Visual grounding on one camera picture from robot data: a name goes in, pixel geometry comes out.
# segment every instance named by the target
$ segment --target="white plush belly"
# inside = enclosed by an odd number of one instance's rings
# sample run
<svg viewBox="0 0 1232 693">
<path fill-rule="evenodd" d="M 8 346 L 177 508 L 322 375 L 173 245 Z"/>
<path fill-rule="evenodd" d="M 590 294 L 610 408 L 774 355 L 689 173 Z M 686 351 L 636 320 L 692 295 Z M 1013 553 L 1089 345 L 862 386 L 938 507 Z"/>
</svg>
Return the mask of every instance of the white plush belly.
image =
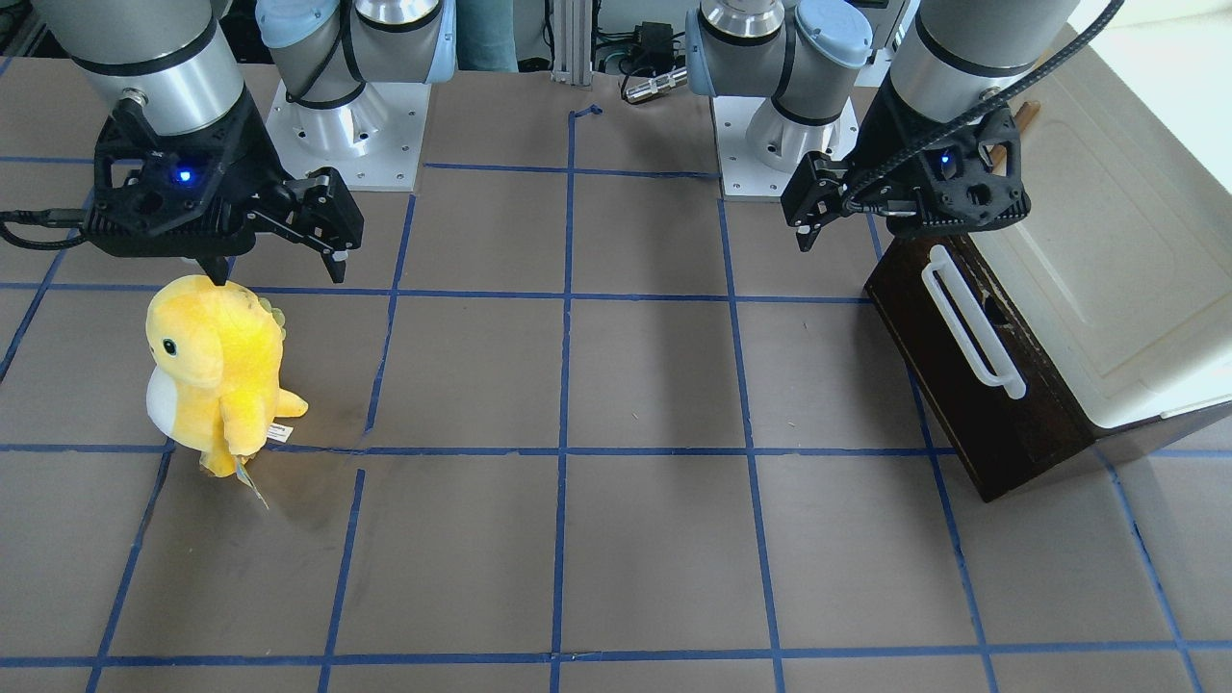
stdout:
<svg viewBox="0 0 1232 693">
<path fill-rule="evenodd" d="M 175 428 L 175 406 L 179 396 L 175 391 L 175 380 L 166 375 L 166 371 L 154 366 L 150 374 L 150 383 L 145 386 L 145 413 L 149 414 L 154 425 L 163 432 L 163 435 L 171 435 Z"/>
</svg>

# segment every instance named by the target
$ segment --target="blue tape grid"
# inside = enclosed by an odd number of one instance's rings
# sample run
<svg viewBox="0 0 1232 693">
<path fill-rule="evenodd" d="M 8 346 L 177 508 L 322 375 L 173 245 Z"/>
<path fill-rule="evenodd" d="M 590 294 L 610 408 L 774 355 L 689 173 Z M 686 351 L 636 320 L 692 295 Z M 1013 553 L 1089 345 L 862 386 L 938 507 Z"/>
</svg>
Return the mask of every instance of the blue tape grid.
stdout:
<svg viewBox="0 0 1232 693">
<path fill-rule="evenodd" d="M 6 58 L 0 63 L 0 76 L 5 74 L 12 63 L 12 57 Z M 1177 650 L 1181 654 L 1185 661 L 1186 671 L 1190 676 L 1190 681 L 1195 691 L 1201 692 L 1201 684 L 1196 677 L 1196 672 L 1193 666 L 1189 651 L 1201 650 L 1201 651 L 1228 651 L 1232 650 L 1232 641 L 1230 640 L 1194 640 L 1186 641 L 1181 638 L 1179 628 L 1177 625 L 1175 618 L 1172 613 L 1170 605 L 1164 594 L 1162 583 L 1158 580 L 1158 575 L 1154 570 L 1154 565 L 1151 561 L 1149 554 L 1146 549 L 1146 544 L 1142 540 L 1141 533 L 1138 531 L 1137 523 L 1133 518 L 1132 508 L 1130 507 L 1129 499 L 1125 496 L 1125 491 L 1121 487 L 1120 477 L 1116 470 L 1106 464 L 1109 476 L 1116 488 L 1117 497 L 1121 502 L 1122 509 L 1126 514 L 1126 519 L 1130 523 L 1130 529 L 1135 536 L 1140 552 L 1142 555 L 1143 565 L 1152 580 L 1156 588 L 1156 594 L 1163 610 L 1165 619 L 1168 620 L 1169 628 L 1173 634 L 1172 641 L 1116 641 L 1116 642 L 1037 642 L 1037 644 L 1013 644 L 1013 645 L 995 645 L 988 644 L 983 635 L 983 629 L 978 618 L 978 608 L 975 599 L 975 592 L 971 586 L 970 575 L 966 570 L 966 561 L 962 555 L 961 539 L 958 536 L 957 525 L 954 520 L 954 512 L 950 506 L 949 493 L 945 488 L 945 480 L 940 471 L 940 464 L 938 456 L 942 454 L 952 454 L 952 449 L 935 448 L 931 440 L 931 435 L 928 430 L 926 419 L 924 418 L 923 401 L 919 395 L 919 390 L 914 379 L 912 380 L 913 396 L 917 403 L 917 412 L 920 417 L 922 434 L 925 440 L 925 449 L 878 449 L 878 450 L 846 450 L 846 449 L 758 449 L 753 444 L 750 414 L 748 408 L 748 390 L 747 381 L 744 379 L 743 369 L 743 353 L 740 345 L 739 334 L 739 314 L 738 303 L 748 302 L 801 302 L 801 303 L 867 303 L 866 298 L 862 297 L 790 297 L 790 296 L 737 296 L 734 291 L 734 280 L 732 274 L 732 259 L 731 248 L 727 238 L 726 228 L 726 213 L 723 210 L 722 201 L 719 201 L 719 215 L 721 215 L 721 231 L 723 234 L 723 252 L 724 252 L 724 264 L 727 270 L 728 281 L 728 293 L 727 296 L 659 296 L 659 295 L 573 295 L 572 293 L 572 226 L 573 226 L 573 186 L 577 175 L 615 175 L 615 176 L 636 176 L 636 178 L 701 178 L 701 179 L 716 179 L 717 174 L 708 173 L 696 173 L 696 171 L 668 171 L 668 173 L 650 173 L 650 171 L 620 171 L 620 170 L 605 170 L 605 169 L 578 169 L 574 166 L 575 155 L 575 131 L 574 121 L 578 117 L 591 112 L 600 112 L 598 107 L 591 106 L 586 111 L 580 113 L 569 115 L 569 165 L 568 168 L 551 168 L 551 166 L 488 166 L 488 165 L 467 165 L 467 164 L 440 164 L 440 163 L 428 163 L 428 168 L 440 168 L 440 169 L 464 169 L 464 170 L 508 170 L 508 171 L 524 171 L 524 173 L 549 173 L 549 174 L 564 174 L 568 180 L 569 186 L 569 202 L 568 202 L 568 218 L 565 222 L 567 233 L 567 253 L 565 253 L 565 291 L 563 293 L 535 293 L 535 292 L 467 292 L 467 291 L 424 291 L 424 290 L 402 290 L 398 284 L 402 276 L 405 253 L 410 234 L 410 223 L 414 210 L 414 197 L 410 197 L 407 210 L 407 218 L 403 229 L 402 245 L 399 248 L 397 271 L 393 279 L 393 284 L 388 291 L 384 290 L 365 290 L 365 289 L 344 289 L 344 287 L 328 287 L 328 289 L 302 289 L 302 287 L 254 287 L 267 293 L 334 293 L 334 295 L 373 295 L 373 296 L 388 296 L 389 297 L 389 324 L 386 335 L 384 349 L 382 353 L 381 369 L 373 381 L 373 393 L 370 404 L 368 413 L 368 428 L 375 420 L 376 406 L 379 400 L 381 379 L 383 375 L 383 367 L 386 359 L 388 356 L 389 340 L 392 337 L 393 323 L 397 313 L 397 300 L 400 296 L 440 296 L 440 297 L 500 297 L 500 298 L 552 298 L 563 300 L 565 302 L 564 308 L 564 337 L 562 340 L 562 395 L 561 395 L 561 441 L 558 449 L 464 449 L 464 448 L 408 448 L 408 449 L 394 449 L 394 448 L 367 448 L 367 449 L 354 449 L 354 450 L 339 450 L 352 455 L 367 455 L 367 454 L 379 454 L 379 455 L 467 455 L 467 454 L 505 454 L 505 453 L 520 453 L 531 455 L 556 455 L 559 461 L 558 470 L 558 496 L 557 496 L 557 552 L 556 552 L 556 571 L 553 578 L 553 636 L 552 636 L 552 651 L 551 652 L 493 652 L 493 654 L 440 654 L 440 655 L 410 655 L 410 654 L 366 654 L 366 655 L 335 655 L 334 647 L 336 645 L 338 629 L 341 623 L 342 605 L 345 603 L 346 582 L 350 571 L 350 561 L 354 550 L 355 533 L 359 522 L 360 506 L 362 502 L 362 490 L 365 472 L 363 470 L 356 471 L 355 482 L 355 496 L 351 504 L 350 519 L 347 523 L 347 534 L 344 544 L 342 559 L 339 567 L 339 580 L 335 591 L 334 608 L 330 619 L 329 633 L 326 638 L 325 654 L 322 656 L 306 655 L 306 656 L 272 656 L 272 657 L 244 657 L 244 656 L 177 656 L 177 657 L 113 657 L 108 655 L 111 646 L 111 639 L 115 635 L 116 626 L 118 624 L 120 614 L 123 609 L 123 603 L 127 597 L 128 587 L 132 581 L 133 572 L 136 570 L 136 564 L 140 554 L 140 549 L 144 540 L 144 533 L 149 525 L 149 520 L 153 514 L 154 504 L 158 496 L 163 488 L 166 478 L 166 471 L 170 461 L 171 453 L 174 450 L 174 444 L 168 441 L 164 445 L 90 445 L 90 444 L 0 444 L 0 451 L 80 451 L 91 454 L 161 454 L 161 460 L 159 464 L 158 474 L 155 476 L 154 488 L 150 492 L 149 501 L 142 514 L 140 523 L 138 525 L 137 536 L 129 550 L 129 557 L 124 567 L 124 573 L 121 578 L 120 588 L 117 589 L 116 598 L 112 604 L 111 613 L 108 615 L 107 625 L 103 631 L 102 640 L 99 646 L 99 652 L 95 657 L 0 657 L 0 668 L 22 668 L 22 667 L 90 667 L 91 673 L 87 683 L 87 693 L 95 691 L 97 687 L 99 677 L 102 668 L 106 667 L 156 667 L 156 666 L 320 666 L 322 675 L 319 679 L 319 691 L 324 692 L 328 689 L 329 672 L 331 667 L 336 666 L 361 666 L 361 665 L 431 665 L 431 663 L 549 663 L 552 667 L 552 692 L 556 693 L 559 689 L 559 665 L 562 661 L 568 662 L 594 662 L 594 661 L 697 661 L 697 660 L 771 660 L 775 667 L 775 683 L 776 689 L 785 691 L 784 678 L 782 678 L 782 661 L 795 660 L 795 658 L 855 658 L 855 657 L 929 657 L 929 656 L 962 656 L 962 655 L 978 655 L 984 662 L 986 672 L 988 676 L 988 683 L 991 691 L 997 691 L 995 676 L 992 670 L 991 655 L 1020 655 L 1020 654 L 1053 654 L 1053 652 L 1105 652 L 1105 651 L 1167 651 Z M 36 163 L 36 164 L 76 164 L 76 165 L 90 165 L 91 159 L 78 159 L 78 158 L 47 158 L 47 157 L 0 157 L 0 163 Z M 872 217 L 867 217 L 869 229 L 871 234 L 871 242 L 873 250 L 880 258 L 882 254 L 881 240 L 877 236 L 876 224 Z M 21 342 L 21 337 L 26 333 L 30 323 L 37 312 L 43 297 L 49 290 L 62 290 L 62 291 L 156 291 L 159 286 L 152 285 L 85 285 L 85 284 L 53 284 L 55 270 L 63 259 L 63 252 L 59 253 L 53 260 L 51 268 L 44 275 L 43 280 L 38 284 L 34 282 L 0 282 L 0 290 L 34 290 L 36 296 L 32 300 L 26 316 L 22 319 L 17 333 L 14 335 L 9 349 L 6 350 L 5 359 L 0 364 L 0 380 L 16 355 L 17 348 Z M 569 448 L 567 437 L 568 425 L 568 356 L 569 356 L 569 317 L 570 317 L 570 303 L 573 298 L 580 300 L 621 300 L 621 301 L 727 301 L 732 316 L 732 329 L 733 329 L 733 344 L 737 355 L 737 367 L 738 367 L 738 382 L 740 387 L 740 400 L 742 400 L 742 416 L 744 419 L 744 432 L 745 432 L 745 448 L 744 449 L 691 449 L 691 448 L 647 448 L 647 449 L 600 449 L 600 448 Z M 296 446 L 296 445 L 278 445 L 274 449 L 288 453 L 298 451 L 317 451 L 326 450 L 325 448 L 312 448 L 312 446 Z M 562 608 L 563 608 L 563 567 L 564 567 L 564 509 L 565 509 L 565 457 L 567 455 L 738 455 L 745 454 L 749 460 L 749 478 L 750 478 L 750 492 L 752 501 L 754 504 L 754 517 L 755 517 L 755 529 L 758 535 L 758 549 L 759 560 L 761 564 L 761 573 L 764 582 L 764 592 L 766 599 L 766 617 L 768 626 L 770 629 L 770 641 L 771 647 L 769 650 L 717 650 L 717 651 L 701 651 L 701 650 L 678 650 L 678 651 L 607 651 L 607 652 L 585 652 L 585 654 L 565 654 L 561 651 L 561 620 L 562 620 Z M 770 580 L 769 560 L 765 546 L 764 524 L 761 520 L 761 508 L 760 508 L 760 493 L 756 480 L 756 456 L 768 455 L 893 455 L 893 456 L 928 456 L 934 470 L 934 477 L 938 483 L 939 497 L 946 514 L 946 523 L 951 533 L 951 539 L 954 541 L 955 557 L 958 562 L 960 575 L 963 581 L 963 589 L 967 594 L 968 607 L 972 612 L 972 623 L 977 634 L 977 645 L 975 646 L 922 646 L 922 647 L 849 647 L 849 649 L 781 649 L 777 639 L 777 624 L 774 610 L 772 599 L 772 584 Z M 1161 457 L 1232 457 L 1232 450 L 1177 450 L 1168 449 L 1157 453 L 1156 456 Z"/>
</svg>

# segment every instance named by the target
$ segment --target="teal fabric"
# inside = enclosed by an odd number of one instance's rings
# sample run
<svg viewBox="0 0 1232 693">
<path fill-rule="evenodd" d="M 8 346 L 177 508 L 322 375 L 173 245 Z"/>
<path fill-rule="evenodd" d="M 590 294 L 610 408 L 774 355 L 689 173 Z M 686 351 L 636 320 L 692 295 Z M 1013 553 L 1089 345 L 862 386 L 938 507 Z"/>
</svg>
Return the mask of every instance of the teal fabric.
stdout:
<svg viewBox="0 0 1232 693">
<path fill-rule="evenodd" d="M 517 72 L 514 0 L 458 0 L 458 68 Z"/>
</svg>

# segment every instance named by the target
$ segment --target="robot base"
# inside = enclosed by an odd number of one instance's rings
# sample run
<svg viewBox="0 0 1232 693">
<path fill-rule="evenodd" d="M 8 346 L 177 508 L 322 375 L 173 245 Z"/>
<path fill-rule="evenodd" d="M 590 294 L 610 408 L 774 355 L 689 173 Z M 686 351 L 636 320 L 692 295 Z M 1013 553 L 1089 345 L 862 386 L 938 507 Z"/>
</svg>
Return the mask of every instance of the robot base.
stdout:
<svg viewBox="0 0 1232 693">
<path fill-rule="evenodd" d="M 765 99 L 758 96 L 715 97 L 715 133 L 718 164 L 723 174 L 723 196 L 739 200 L 777 200 L 792 171 L 780 171 L 764 163 L 749 144 L 748 129 Z M 832 159 L 841 159 L 855 147 L 857 127 L 849 100 L 843 115 L 832 123 Z"/>
<path fill-rule="evenodd" d="M 282 166 L 293 176 L 303 178 L 308 171 L 333 166 L 342 174 L 351 190 L 381 192 L 409 192 L 415 190 L 419 155 L 424 146 L 424 126 L 428 122 L 428 101 L 431 86 L 426 84 L 370 84 L 388 106 L 389 122 L 361 155 L 354 150 L 339 152 L 338 157 L 323 157 L 310 152 L 301 142 L 299 118 L 287 104 L 286 85 L 278 83 L 274 95 L 274 109 L 265 121 L 270 139 L 278 150 Z"/>
</svg>

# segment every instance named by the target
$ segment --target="light blue joint cap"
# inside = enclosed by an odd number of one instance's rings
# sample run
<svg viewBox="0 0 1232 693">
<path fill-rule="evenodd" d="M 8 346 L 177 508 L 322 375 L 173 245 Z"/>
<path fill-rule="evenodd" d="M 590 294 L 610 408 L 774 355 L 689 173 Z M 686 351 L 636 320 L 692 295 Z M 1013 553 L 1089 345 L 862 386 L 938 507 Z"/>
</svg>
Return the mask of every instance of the light blue joint cap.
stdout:
<svg viewBox="0 0 1232 693">
<path fill-rule="evenodd" d="M 689 90 L 699 96 L 718 96 L 706 65 L 706 46 L 701 42 L 697 10 L 685 15 L 685 60 L 689 67 Z"/>
<path fill-rule="evenodd" d="M 441 28 L 436 35 L 436 52 L 432 53 L 432 67 L 428 68 L 424 84 L 440 84 L 453 79 L 458 69 L 458 14 L 456 0 L 441 0 Z"/>
<path fill-rule="evenodd" d="M 338 10 L 339 0 L 257 0 L 256 26 L 267 48 L 294 46 Z"/>
<path fill-rule="evenodd" d="M 796 23 L 814 48 L 845 68 L 862 68 L 872 53 L 869 20 L 843 0 L 801 0 Z"/>
</svg>

